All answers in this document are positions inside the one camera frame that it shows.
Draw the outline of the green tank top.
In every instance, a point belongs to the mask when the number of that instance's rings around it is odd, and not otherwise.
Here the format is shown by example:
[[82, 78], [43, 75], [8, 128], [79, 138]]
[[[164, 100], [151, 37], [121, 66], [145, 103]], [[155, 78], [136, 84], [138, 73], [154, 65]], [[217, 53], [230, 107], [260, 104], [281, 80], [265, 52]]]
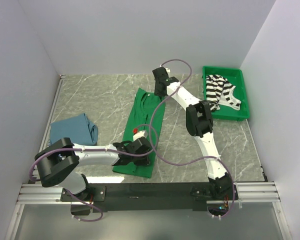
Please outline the green tank top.
[[[155, 113], [154, 120], [152, 121], [152, 127], [154, 130], [151, 132], [151, 139], [155, 145], [160, 137], [165, 114], [165, 104], [162, 104], [160, 108], [155, 111], [155, 108], [161, 102], [162, 99], [159, 96], [155, 96], [154, 93], [146, 92], [142, 88], [139, 88], [134, 98], [133, 107], [130, 111], [122, 140], [131, 141], [133, 139], [133, 130], [135, 128], [148, 131], [149, 128], [144, 125], [148, 125], [150, 123], [151, 117], [153, 113]], [[112, 171], [119, 174], [150, 179], [154, 169], [156, 154], [152, 152], [148, 156], [150, 160], [150, 165], [148, 166], [136, 166], [133, 163], [130, 163], [123, 166], [114, 166]]]

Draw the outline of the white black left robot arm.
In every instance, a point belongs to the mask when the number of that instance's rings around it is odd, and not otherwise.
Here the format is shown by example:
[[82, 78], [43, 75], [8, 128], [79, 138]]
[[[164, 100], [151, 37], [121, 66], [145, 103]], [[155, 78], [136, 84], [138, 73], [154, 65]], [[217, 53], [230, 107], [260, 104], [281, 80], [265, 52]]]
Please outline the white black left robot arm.
[[78, 201], [84, 201], [90, 195], [90, 188], [86, 177], [75, 172], [76, 168], [89, 165], [126, 166], [130, 163], [148, 166], [151, 150], [152, 146], [144, 136], [106, 146], [80, 145], [65, 137], [34, 157], [29, 174], [32, 175], [34, 167], [37, 167], [43, 187], [61, 186]]

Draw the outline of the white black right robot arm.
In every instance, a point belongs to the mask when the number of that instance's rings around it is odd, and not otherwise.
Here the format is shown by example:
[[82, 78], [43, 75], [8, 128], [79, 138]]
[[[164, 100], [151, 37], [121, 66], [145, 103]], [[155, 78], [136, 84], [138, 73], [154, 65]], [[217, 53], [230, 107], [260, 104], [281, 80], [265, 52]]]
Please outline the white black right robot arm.
[[208, 198], [223, 200], [226, 196], [235, 199], [235, 185], [229, 170], [220, 160], [214, 133], [210, 105], [186, 90], [181, 82], [169, 76], [160, 66], [152, 71], [155, 80], [154, 94], [174, 99], [185, 110], [185, 126], [189, 135], [198, 143], [207, 167]]

